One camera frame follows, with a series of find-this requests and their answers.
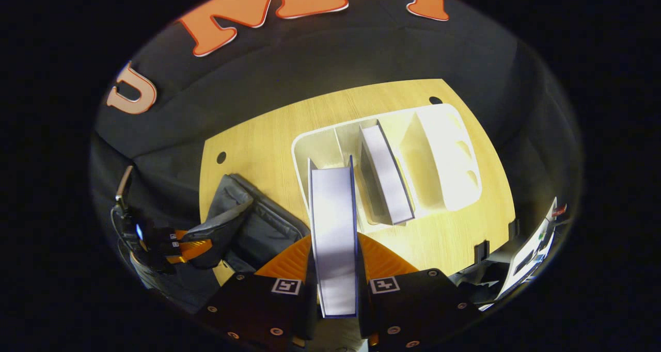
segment wooden table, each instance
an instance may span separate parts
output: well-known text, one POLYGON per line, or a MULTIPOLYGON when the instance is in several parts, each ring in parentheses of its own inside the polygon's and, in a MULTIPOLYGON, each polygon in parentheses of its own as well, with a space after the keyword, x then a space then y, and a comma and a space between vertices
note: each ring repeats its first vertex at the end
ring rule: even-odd
POLYGON ((265 195, 304 221, 309 217, 296 179, 291 143, 301 133, 392 110, 430 105, 437 97, 461 114, 482 177, 479 201, 456 212, 437 213, 368 234, 418 269, 446 275, 474 263, 475 245, 490 248, 508 240, 514 220, 510 185, 486 132, 461 98, 442 79, 387 82, 328 93, 263 114, 206 140, 200 171, 200 220, 204 222, 224 174, 239 173, 265 195), (226 153, 222 164, 217 163, 226 153))

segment blue light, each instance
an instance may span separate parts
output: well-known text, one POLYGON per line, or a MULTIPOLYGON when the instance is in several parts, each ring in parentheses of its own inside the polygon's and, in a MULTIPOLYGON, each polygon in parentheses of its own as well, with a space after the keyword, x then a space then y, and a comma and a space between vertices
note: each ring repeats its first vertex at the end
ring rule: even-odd
POLYGON ((137 236, 140 237, 140 239, 144 241, 145 239, 142 238, 142 230, 140 229, 140 226, 137 225, 137 223, 135 224, 135 231, 137 231, 137 236))

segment orange lettering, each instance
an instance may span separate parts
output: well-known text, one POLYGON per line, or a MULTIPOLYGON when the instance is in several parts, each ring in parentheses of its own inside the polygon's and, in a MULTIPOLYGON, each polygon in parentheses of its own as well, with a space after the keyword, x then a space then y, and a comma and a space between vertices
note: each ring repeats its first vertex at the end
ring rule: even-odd
POLYGON ((108 94, 106 105, 123 110, 127 114, 137 115, 148 110, 156 102, 156 86, 143 75, 135 72, 131 68, 131 62, 126 63, 126 67, 117 76, 116 82, 121 81, 137 89, 140 92, 140 98, 130 100, 117 92, 117 86, 113 86, 111 93, 108 94))
POLYGON ((413 0, 413 2, 406 5, 406 9, 411 14, 430 20, 446 21, 450 19, 444 10, 443 0, 413 0))
MULTIPOLYGON (((205 56, 236 37, 234 27, 222 28, 213 17, 252 28, 261 27, 271 0, 210 0, 184 15, 180 21, 196 42, 195 56, 205 56)), ((283 19, 330 13, 349 6, 349 0, 282 0, 276 15, 283 19)))

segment black bracket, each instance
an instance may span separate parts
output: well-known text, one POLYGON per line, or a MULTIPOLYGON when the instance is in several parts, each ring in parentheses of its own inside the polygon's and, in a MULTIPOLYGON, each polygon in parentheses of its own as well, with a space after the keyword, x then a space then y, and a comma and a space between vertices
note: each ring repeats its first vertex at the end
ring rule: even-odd
POLYGON ((195 319, 248 350, 301 350, 293 344, 293 338, 311 340, 317 322, 317 277, 312 253, 305 283, 236 273, 195 319))
POLYGON ((468 296, 438 269, 370 280, 379 336, 370 352, 426 349, 482 317, 468 296))
POLYGON ((489 241, 484 240, 482 244, 475 245, 473 250, 475 251, 475 264, 480 263, 489 256, 489 241))
POLYGON ((364 339, 370 337, 375 331, 374 312, 370 304, 370 286, 367 282, 365 271, 365 261, 363 258, 363 249, 358 245, 356 256, 356 280, 358 297, 358 324, 360 327, 360 336, 364 339))
POLYGON ((508 233, 509 233, 508 240, 519 236, 519 234, 521 233, 521 227, 519 225, 519 219, 514 219, 511 223, 509 223, 508 233))

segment white desk organizer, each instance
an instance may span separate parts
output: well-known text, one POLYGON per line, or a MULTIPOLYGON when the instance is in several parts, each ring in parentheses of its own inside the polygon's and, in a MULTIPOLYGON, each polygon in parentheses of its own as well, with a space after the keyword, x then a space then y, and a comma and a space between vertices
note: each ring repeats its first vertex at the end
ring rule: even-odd
POLYGON ((371 220, 359 175, 358 132, 360 126, 374 126, 377 120, 401 169, 415 218, 458 211, 480 198, 482 180, 468 131, 456 108, 442 103, 363 117, 297 136, 291 156, 308 216, 307 158, 319 168, 341 168, 353 155, 359 232, 391 227, 371 220))

